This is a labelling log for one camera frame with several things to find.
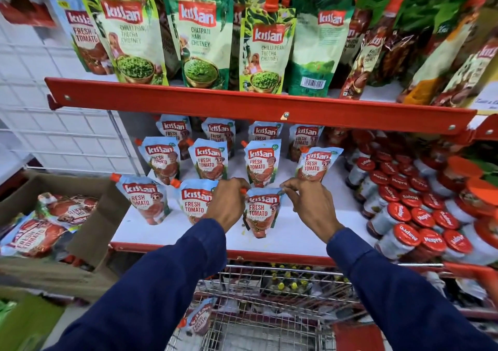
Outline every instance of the shelf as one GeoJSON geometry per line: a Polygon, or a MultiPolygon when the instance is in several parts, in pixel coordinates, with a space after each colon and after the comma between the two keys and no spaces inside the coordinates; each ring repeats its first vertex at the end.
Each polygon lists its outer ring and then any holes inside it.
{"type": "MultiPolygon", "coordinates": [[[[243,93],[181,86],[118,84],[66,78],[46,78],[50,108],[182,114],[231,119],[287,121],[346,128],[457,135],[465,131],[476,110],[394,103],[399,84],[367,87],[362,100],[243,93]]],[[[337,96],[331,90],[331,96],[337,96]]]]}
{"type": "MultiPolygon", "coordinates": [[[[339,158],[326,174],[323,184],[334,195],[338,220],[344,226],[352,228],[370,245],[374,245],[376,240],[366,231],[366,219],[359,212],[360,205],[349,195],[351,190],[344,183],[347,172],[343,164],[343,158],[339,158]]],[[[293,177],[296,166],[295,162],[282,155],[276,180],[269,187],[278,187],[280,183],[293,177]]],[[[247,178],[242,149],[236,151],[234,158],[229,160],[228,169],[229,178],[247,178]]],[[[180,172],[182,179],[198,178],[191,160],[181,161],[180,172]]],[[[191,225],[175,199],[176,190],[167,186],[167,194],[172,211],[164,222],[149,225],[137,209],[130,206],[111,246],[120,251],[147,252],[174,244],[191,225]]],[[[287,196],[283,197],[275,227],[267,231],[266,238],[255,238],[252,231],[245,228],[241,218],[227,233],[227,250],[229,259],[334,265],[327,255],[325,244],[299,219],[287,196]]]]}

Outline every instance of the blue sleeve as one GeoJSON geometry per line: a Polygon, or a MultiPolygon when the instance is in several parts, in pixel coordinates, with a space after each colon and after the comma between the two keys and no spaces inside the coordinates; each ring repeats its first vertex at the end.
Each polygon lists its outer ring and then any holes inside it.
{"type": "Polygon", "coordinates": [[[425,278],[390,263],[351,229],[333,235],[327,254],[351,281],[394,350],[498,349],[425,278]]]}
{"type": "Polygon", "coordinates": [[[145,254],[50,351],[164,351],[199,279],[227,264],[222,227],[203,219],[171,246],[145,254]]]}

